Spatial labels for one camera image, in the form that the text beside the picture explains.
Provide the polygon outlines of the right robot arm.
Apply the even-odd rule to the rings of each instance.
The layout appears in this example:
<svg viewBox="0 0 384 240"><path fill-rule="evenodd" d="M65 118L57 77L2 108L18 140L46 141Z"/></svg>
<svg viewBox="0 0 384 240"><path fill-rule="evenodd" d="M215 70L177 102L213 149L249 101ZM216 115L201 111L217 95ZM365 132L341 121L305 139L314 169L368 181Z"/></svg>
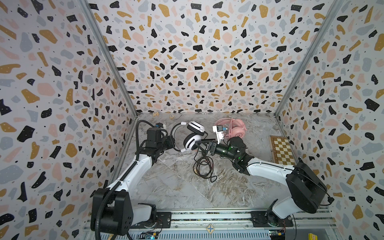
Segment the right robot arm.
<svg viewBox="0 0 384 240"><path fill-rule="evenodd" d="M204 156L210 154L229 159L241 174L263 177L288 188L289 195L274 200L263 216L256 217L258 222L276 227L279 222L295 213L317 212L328 190L308 165L303 162L294 166L266 162L249 155L246 148L240 137L230 138L227 144L200 140L192 146L192 150L199 149Z"/></svg>

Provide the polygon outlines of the pink headphones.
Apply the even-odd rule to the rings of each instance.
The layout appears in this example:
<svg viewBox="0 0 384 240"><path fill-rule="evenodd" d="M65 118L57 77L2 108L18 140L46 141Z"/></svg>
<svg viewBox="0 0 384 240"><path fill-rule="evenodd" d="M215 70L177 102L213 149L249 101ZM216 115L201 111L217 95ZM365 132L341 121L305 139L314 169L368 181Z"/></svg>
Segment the pink headphones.
<svg viewBox="0 0 384 240"><path fill-rule="evenodd" d="M232 137L240 137L243 139L247 132L244 122L240 119L219 119L215 122L215 126L219 125L223 126L223 128L227 128L224 130L224 139L230 139Z"/></svg>

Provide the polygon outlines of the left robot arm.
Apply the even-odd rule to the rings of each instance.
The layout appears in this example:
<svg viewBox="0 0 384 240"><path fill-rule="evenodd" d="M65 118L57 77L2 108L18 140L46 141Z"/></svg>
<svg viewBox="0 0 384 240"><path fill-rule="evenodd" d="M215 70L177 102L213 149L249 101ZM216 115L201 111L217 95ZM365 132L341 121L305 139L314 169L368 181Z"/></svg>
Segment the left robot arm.
<svg viewBox="0 0 384 240"><path fill-rule="evenodd" d="M94 193L91 230L97 240L102 238L103 233L111 234L113 240L127 235L135 225L150 229L157 227L156 206L144 203L134 205L130 192L136 189L158 158L173 146L173 139L164 128L151 125L146 140L137 143L136 155L128 168L108 187L99 188Z"/></svg>

